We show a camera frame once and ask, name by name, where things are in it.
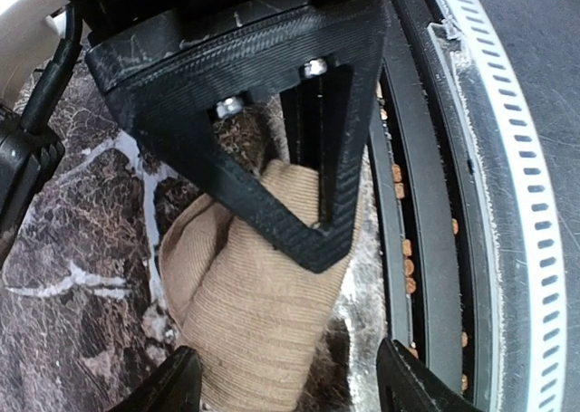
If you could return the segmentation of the tan plain sock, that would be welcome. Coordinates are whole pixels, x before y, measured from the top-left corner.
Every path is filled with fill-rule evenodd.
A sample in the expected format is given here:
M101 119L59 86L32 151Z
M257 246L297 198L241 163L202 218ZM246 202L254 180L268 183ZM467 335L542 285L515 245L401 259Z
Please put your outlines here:
M339 297L349 259L306 271L210 196L175 220L159 269L179 343L203 365L219 411L291 411Z

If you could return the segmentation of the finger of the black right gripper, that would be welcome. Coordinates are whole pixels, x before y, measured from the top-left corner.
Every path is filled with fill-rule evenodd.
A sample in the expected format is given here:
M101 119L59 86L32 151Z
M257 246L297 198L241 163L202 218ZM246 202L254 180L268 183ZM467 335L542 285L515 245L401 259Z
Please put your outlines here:
M119 126L313 273L348 254L376 107L387 0L252 0L198 20L166 11L104 40L86 62ZM261 129L318 175L301 219L233 151L221 120Z

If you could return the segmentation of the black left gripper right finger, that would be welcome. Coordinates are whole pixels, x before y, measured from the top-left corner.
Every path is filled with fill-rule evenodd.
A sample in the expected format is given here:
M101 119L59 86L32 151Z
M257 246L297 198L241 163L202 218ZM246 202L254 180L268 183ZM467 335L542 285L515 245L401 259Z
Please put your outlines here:
M382 340L376 370L381 411L479 412L397 340Z

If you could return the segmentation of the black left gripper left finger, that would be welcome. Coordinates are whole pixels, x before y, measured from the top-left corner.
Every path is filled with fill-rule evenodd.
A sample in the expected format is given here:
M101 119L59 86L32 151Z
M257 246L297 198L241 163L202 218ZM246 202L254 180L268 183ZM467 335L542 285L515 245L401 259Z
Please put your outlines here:
M180 346L111 412L200 410L202 366L197 352Z

